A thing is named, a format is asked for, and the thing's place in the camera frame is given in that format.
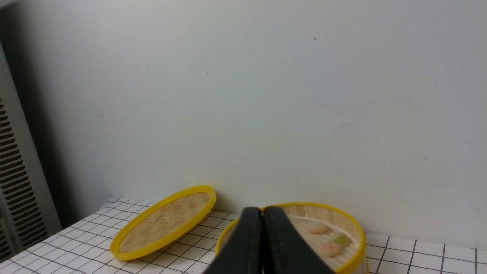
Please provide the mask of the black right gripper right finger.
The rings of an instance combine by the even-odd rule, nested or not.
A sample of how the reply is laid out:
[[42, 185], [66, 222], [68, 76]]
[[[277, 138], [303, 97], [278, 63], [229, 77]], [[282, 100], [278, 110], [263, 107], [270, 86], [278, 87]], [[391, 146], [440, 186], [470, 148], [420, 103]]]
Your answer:
[[263, 210], [264, 274], [333, 274], [280, 207]]

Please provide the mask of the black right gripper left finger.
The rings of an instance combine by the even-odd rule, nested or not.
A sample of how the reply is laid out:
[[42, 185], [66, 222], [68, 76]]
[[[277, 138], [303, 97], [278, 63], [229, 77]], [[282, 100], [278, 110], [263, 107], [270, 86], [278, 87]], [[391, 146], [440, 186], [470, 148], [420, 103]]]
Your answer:
[[262, 228], [261, 210], [257, 207], [244, 208], [224, 248], [219, 251], [204, 273], [261, 274]]

